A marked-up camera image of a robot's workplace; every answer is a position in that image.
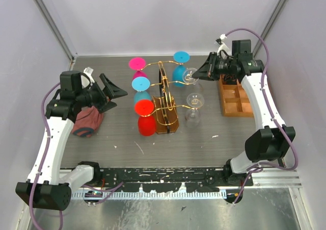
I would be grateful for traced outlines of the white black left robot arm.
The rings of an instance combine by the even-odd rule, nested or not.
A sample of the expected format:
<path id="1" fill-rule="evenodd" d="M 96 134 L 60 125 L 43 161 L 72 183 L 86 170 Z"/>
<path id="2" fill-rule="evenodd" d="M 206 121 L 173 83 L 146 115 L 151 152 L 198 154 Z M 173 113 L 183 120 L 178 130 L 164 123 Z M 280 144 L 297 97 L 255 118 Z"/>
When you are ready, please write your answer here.
<path id="1" fill-rule="evenodd" d="M 95 107 L 104 113 L 114 107 L 113 99 L 127 92 L 105 74 L 100 79 L 103 88 L 89 74 L 80 71 L 64 71 L 60 74 L 59 89 L 50 102 L 41 105 L 45 132 L 34 166 L 25 182 L 18 182 L 16 194 L 30 209 L 65 210 L 72 193 L 84 185 L 97 187 L 102 172 L 97 162 L 82 161 L 64 177 L 60 177 L 60 165 L 67 139 L 84 107 Z"/>

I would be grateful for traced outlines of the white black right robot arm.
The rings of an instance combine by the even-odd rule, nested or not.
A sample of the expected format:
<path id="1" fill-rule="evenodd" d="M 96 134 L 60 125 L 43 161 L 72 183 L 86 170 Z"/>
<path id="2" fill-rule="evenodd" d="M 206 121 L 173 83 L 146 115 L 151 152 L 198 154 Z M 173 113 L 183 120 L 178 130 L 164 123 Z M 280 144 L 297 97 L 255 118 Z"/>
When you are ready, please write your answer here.
<path id="1" fill-rule="evenodd" d="M 244 144 L 244 152 L 229 159 L 223 166 L 223 179 L 235 186 L 254 167 L 270 166 L 285 157 L 295 138 L 295 129 L 281 118 L 271 96 L 265 64 L 251 52 L 250 40 L 235 40 L 228 48 L 217 39 L 218 50 L 210 52 L 204 64 L 192 75 L 195 79 L 217 81 L 224 75 L 235 77 L 251 105 L 256 131 Z"/>

